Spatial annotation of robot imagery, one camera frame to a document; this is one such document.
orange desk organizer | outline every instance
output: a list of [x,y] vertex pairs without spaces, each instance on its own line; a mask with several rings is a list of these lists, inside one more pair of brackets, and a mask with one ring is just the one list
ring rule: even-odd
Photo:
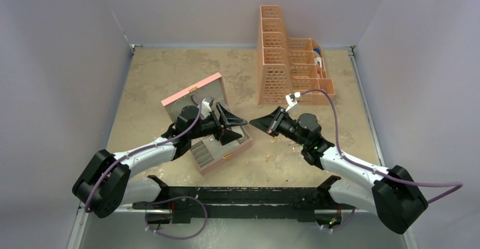
[[[317,57],[321,57],[321,63],[316,63]],[[284,104],[285,95],[313,88],[323,89],[330,96],[335,95],[333,80],[327,76],[321,47],[311,38],[288,37],[279,6],[260,6],[258,104]],[[327,98],[321,93],[303,95],[298,102],[304,105],[328,104]]]

table surface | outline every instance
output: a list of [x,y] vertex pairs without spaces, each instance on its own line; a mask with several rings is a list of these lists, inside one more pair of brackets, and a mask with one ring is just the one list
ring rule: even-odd
[[[378,164],[371,130],[346,50],[324,50],[327,74],[333,79],[340,144],[345,152]],[[137,49],[123,90],[107,150],[120,152],[149,143],[171,124],[161,100],[220,72],[232,112],[246,120],[267,115],[276,106],[256,104],[255,50]],[[324,137],[335,141],[330,106],[301,106],[317,116]],[[156,175],[170,186],[312,187],[332,173],[310,166],[300,148],[279,136],[276,142],[249,127],[252,147],[221,168],[201,175],[192,155],[164,163],[137,177]]]

white wall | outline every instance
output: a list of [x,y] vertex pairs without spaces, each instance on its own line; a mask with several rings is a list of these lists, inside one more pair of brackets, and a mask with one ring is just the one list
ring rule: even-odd
[[130,43],[255,46],[260,5],[280,5],[291,37],[357,44],[382,0],[109,0]]
[[384,0],[355,53],[387,164],[465,183],[414,223],[419,248],[480,242],[479,41],[480,0]]
[[128,50],[106,0],[0,0],[1,248],[66,247]]

pink jewelry box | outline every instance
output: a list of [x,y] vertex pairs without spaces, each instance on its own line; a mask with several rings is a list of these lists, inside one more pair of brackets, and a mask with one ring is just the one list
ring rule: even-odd
[[[222,75],[218,72],[162,100],[162,105],[172,122],[177,121],[177,116],[184,106],[194,105],[191,98],[192,95],[196,95],[201,99],[208,96],[213,97],[213,103],[219,102],[226,110],[235,114],[228,107],[224,82]],[[190,153],[195,159],[201,174],[210,173],[221,167],[237,154],[252,146],[252,138],[245,127],[233,127],[231,130],[242,134],[243,137],[225,145],[221,145],[213,136],[192,140]]]

cable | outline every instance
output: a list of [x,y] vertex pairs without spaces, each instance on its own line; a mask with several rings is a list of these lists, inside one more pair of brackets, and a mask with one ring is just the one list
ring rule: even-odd
[[198,120],[200,119],[200,112],[202,111],[202,103],[199,103],[198,105],[198,113],[195,117],[195,120],[192,122],[192,124],[187,128],[185,129],[185,131],[181,132],[180,134],[178,134],[177,136],[169,139],[169,140],[166,140],[166,141],[162,141],[161,143],[159,144],[150,144],[150,145],[146,145],[146,146],[143,146],[143,147],[140,147],[138,149],[135,149],[133,151],[131,151],[129,154],[127,155],[124,155],[122,156],[121,158],[117,159],[116,161],[114,161],[108,168],[107,170],[102,174],[102,176],[97,180],[97,183],[95,183],[95,185],[93,186],[92,188],[92,191],[90,192],[90,194],[88,195],[88,198],[87,198],[87,201],[85,202],[85,212],[87,213],[90,213],[92,212],[90,210],[90,205],[92,203],[92,199],[93,199],[93,196],[95,194],[95,192],[98,190],[98,187],[100,186],[100,184],[102,183],[102,181],[105,179],[105,177],[120,163],[122,162],[123,160],[125,160],[126,158],[128,158],[129,156],[133,156],[135,154],[138,154],[140,152],[143,152],[143,151],[146,151],[146,150],[149,150],[149,149],[153,149],[153,148],[158,148],[164,144],[167,144],[167,143],[171,143],[181,137],[183,137],[185,134],[187,134],[194,126],[195,124],[198,122]]
[[172,235],[169,235],[169,234],[165,234],[165,233],[162,233],[162,232],[158,232],[157,230],[154,230],[153,228],[151,228],[149,225],[148,225],[148,220],[147,220],[147,215],[148,214],[145,214],[145,224],[147,225],[147,228],[145,230],[150,230],[150,232],[154,233],[154,234],[157,234],[157,235],[160,235],[162,237],[165,237],[165,238],[169,238],[169,239],[176,239],[176,240],[185,240],[185,239],[191,239],[193,237],[196,237],[198,236],[202,231],[203,229],[205,229],[205,226],[207,225],[207,221],[208,221],[208,213],[207,213],[207,208],[205,207],[205,205],[200,201],[198,200],[197,198],[195,197],[191,197],[191,196],[178,196],[178,197],[173,197],[171,199],[168,199],[168,200],[164,200],[164,201],[158,201],[158,202],[151,202],[149,204],[152,204],[152,205],[161,205],[161,204],[165,204],[165,203],[169,203],[169,202],[172,202],[172,201],[175,201],[175,200],[178,200],[178,199],[191,199],[193,201],[196,201],[197,203],[200,204],[200,206],[202,207],[203,209],[203,213],[205,214],[205,220],[203,221],[203,225],[202,227],[200,228],[200,230],[198,230],[195,234],[192,234],[190,236],[186,236],[186,237],[177,237],[177,236],[172,236]]
[[195,99],[198,99],[197,95],[191,95],[190,96],[190,100],[192,100],[192,102],[195,104],[195,106],[198,106],[198,103],[195,101]]
[[352,165],[355,165],[359,168],[362,168],[362,169],[365,169],[367,171],[371,171],[373,173],[376,173],[376,174],[379,174],[381,175],[382,177],[384,178],[387,178],[387,179],[390,179],[392,181],[395,181],[397,183],[401,183],[401,184],[405,184],[405,185],[410,185],[410,186],[417,186],[417,187],[431,187],[431,188],[445,188],[445,187],[453,187],[451,188],[450,190],[447,190],[446,192],[442,193],[442,194],[439,194],[437,195],[436,197],[433,197],[432,199],[428,200],[427,202],[429,204],[453,193],[454,191],[457,191],[458,189],[460,189],[461,187],[463,187],[463,183],[462,182],[449,182],[449,183],[423,183],[423,182],[412,182],[412,181],[407,181],[407,180],[402,180],[402,179],[398,179],[398,178],[395,178],[395,177],[392,177],[388,174],[385,174],[385,173],[382,173],[382,172],[379,172],[379,171],[375,171],[373,168],[371,167],[368,167],[368,166],[365,166],[365,165],[362,165],[362,164],[359,164],[349,158],[347,158],[344,154],[343,154],[343,151],[341,150],[340,148],[340,140],[339,140],[339,136],[338,136],[338,117],[337,117],[337,111],[335,109],[335,105],[333,104],[333,101],[332,101],[332,98],[322,89],[309,89],[308,91],[304,91],[304,92],[301,92],[300,95],[304,95],[306,93],[309,93],[309,92],[321,92],[323,93],[328,101],[330,102],[330,105],[332,106],[332,110],[333,110],[333,117],[335,119],[335,141],[336,141],[336,144],[337,144],[337,150],[340,154],[342,154],[342,158],[347,161],[348,163],[352,164]]
[[350,213],[350,215],[348,215],[348,218],[345,220],[345,222],[343,222],[341,225],[339,225],[336,228],[332,228],[332,231],[337,231],[344,228],[345,225],[347,225],[350,222],[350,220],[353,218],[353,214],[355,214],[355,208],[352,209],[352,212]]

